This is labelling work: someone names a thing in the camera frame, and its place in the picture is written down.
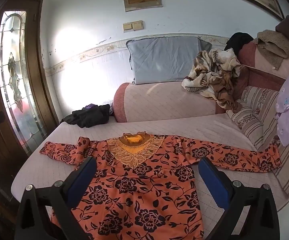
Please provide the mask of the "orange black floral shirt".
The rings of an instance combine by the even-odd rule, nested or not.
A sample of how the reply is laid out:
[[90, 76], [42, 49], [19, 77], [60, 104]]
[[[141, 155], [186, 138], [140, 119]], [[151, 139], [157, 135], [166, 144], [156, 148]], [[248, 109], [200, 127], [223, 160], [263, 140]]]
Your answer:
[[208, 158], [232, 171], [270, 172], [277, 144], [250, 151], [177, 135], [125, 134], [75, 144], [47, 142], [41, 154], [80, 167], [97, 163], [74, 217], [89, 239], [202, 239], [204, 226], [193, 165]]

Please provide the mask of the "black clothes pile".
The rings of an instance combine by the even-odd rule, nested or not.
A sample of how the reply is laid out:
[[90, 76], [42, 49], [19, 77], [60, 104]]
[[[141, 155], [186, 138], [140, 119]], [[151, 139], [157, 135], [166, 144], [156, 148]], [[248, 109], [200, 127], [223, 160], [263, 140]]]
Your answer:
[[80, 128], [90, 128], [106, 124], [109, 121], [110, 105], [88, 105], [81, 110], [73, 111], [64, 117], [61, 122], [69, 125], [78, 125]]

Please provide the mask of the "striped floral cushion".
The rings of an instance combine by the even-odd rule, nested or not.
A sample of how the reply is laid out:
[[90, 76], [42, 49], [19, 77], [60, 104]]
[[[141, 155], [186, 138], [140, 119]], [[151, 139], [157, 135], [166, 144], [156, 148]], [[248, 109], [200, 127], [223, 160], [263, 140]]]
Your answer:
[[247, 86], [237, 100], [241, 110], [237, 113], [228, 110], [227, 114], [258, 151], [272, 142], [277, 144], [282, 165], [273, 173], [289, 195], [289, 145], [284, 147], [277, 136], [277, 96], [275, 90]]

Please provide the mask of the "wooden stained glass door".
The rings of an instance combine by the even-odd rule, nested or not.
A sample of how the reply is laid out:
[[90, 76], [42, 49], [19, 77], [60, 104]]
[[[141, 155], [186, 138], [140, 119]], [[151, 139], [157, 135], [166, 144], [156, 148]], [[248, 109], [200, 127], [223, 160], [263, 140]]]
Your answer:
[[0, 163], [24, 162], [55, 129], [40, 47], [43, 0], [0, 0]]

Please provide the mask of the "pink quilted bolster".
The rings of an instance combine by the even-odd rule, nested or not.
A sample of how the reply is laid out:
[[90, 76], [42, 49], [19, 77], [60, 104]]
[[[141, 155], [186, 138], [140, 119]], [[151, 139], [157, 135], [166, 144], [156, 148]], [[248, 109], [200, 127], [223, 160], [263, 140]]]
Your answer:
[[180, 82], [120, 85], [113, 100], [117, 122], [192, 118], [225, 113], [216, 101], [184, 90]]

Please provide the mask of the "pink red folded quilt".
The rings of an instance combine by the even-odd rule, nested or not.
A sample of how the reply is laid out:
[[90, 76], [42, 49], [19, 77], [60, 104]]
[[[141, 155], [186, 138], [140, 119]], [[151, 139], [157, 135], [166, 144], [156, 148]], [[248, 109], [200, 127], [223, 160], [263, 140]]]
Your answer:
[[289, 76], [289, 58], [284, 59], [280, 68], [275, 70], [253, 42], [243, 46], [239, 51], [238, 60], [241, 63], [241, 73], [234, 87], [235, 99], [241, 98], [247, 86], [278, 91]]

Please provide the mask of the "brown cream floral blanket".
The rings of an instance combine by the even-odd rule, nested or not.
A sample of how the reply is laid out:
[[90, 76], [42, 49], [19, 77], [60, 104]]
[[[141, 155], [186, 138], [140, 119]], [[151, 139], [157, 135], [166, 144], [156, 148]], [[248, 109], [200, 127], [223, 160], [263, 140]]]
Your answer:
[[202, 50], [193, 60], [192, 69], [181, 86], [188, 92], [215, 100], [226, 111], [236, 113], [240, 111], [241, 104], [233, 93], [240, 70], [241, 64], [232, 48]]

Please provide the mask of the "beige fleece garment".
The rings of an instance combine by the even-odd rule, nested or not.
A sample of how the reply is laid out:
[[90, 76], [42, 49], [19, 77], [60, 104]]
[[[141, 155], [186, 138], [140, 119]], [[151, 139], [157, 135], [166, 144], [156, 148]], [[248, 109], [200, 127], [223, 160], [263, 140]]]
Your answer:
[[289, 39], [282, 33], [264, 30], [257, 34], [253, 42], [275, 70], [279, 70], [283, 60], [289, 58]]

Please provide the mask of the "black garment on sofa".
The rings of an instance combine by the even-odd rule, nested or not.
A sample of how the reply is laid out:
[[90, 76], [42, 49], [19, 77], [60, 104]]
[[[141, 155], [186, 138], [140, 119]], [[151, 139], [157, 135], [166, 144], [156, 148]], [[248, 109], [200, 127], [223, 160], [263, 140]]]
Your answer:
[[232, 49], [234, 54], [238, 56], [243, 46], [251, 41], [253, 41], [253, 37], [250, 34], [237, 32], [229, 38], [224, 50]]

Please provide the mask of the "grey blue pillow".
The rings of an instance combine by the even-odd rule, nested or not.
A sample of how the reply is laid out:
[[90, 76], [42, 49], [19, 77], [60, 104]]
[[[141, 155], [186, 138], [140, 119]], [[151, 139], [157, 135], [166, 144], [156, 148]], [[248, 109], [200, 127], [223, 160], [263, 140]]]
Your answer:
[[182, 81], [191, 71], [193, 60], [212, 44], [198, 37], [155, 37], [128, 40], [133, 84]]

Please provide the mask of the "beige wall switch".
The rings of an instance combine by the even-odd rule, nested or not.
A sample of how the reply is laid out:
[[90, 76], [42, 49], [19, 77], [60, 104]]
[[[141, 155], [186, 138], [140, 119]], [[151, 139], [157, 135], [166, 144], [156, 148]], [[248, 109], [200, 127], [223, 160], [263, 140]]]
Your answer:
[[145, 27], [142, 20], [123, 24], [123, 32], [143, 30]]

